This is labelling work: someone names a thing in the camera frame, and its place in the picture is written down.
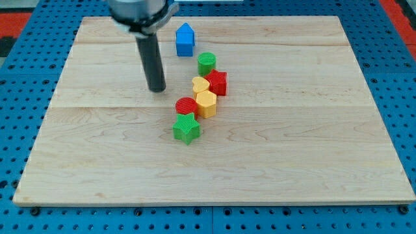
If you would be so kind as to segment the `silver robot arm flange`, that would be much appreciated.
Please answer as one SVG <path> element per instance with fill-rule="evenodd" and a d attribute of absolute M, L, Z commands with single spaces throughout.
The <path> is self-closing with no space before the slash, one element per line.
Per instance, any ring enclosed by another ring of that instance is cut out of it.
<path fill-rule="evenodd" d="M 112 20 L 122 31 L 147 38 L 164 27 L 179 11 L 167 0 L 107 0 Z"/>

